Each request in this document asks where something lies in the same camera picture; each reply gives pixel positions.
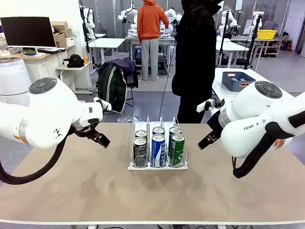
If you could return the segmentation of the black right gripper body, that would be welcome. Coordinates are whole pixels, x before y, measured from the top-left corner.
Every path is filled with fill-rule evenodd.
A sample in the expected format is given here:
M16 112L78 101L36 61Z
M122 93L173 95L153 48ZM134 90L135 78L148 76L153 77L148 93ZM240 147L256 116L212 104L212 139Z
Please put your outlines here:
M219 115L220 115L220 111L217 111L207 121L207 124L212 129L212 131L207 135L208 137L220 137L221 136L223 127L220 124Z

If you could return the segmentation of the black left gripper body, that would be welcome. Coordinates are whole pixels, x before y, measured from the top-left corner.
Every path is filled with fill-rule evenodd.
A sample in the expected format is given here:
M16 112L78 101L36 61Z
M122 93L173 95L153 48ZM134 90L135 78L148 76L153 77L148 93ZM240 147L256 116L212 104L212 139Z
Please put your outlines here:
M101 134L95 130L99 123L100 120L94 118L92 123L89 123L88 126L83 127L80 124L80 120L77 120L72 123L70 127L70 134L76 134L78 137L86 137L88 139L100 139Z

